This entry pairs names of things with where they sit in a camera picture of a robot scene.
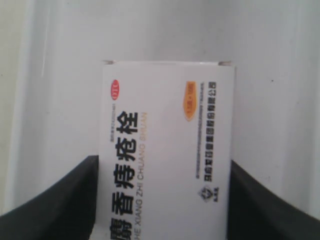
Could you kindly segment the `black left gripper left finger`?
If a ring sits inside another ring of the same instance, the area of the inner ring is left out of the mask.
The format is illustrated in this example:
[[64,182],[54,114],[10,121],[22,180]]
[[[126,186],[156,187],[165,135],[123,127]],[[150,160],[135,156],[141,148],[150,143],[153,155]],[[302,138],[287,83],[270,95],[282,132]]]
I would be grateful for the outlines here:
[[0,217],[2,240],[88,240],[96,222],[99,157]]

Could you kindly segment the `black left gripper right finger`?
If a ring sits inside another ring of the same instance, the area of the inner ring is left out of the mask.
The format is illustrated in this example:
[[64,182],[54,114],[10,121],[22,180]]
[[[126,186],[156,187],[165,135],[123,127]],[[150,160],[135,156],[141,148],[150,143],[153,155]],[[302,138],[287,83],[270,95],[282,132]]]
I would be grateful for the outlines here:
[[320,221],[288,204],[231,162],[227,239],[318,240]]

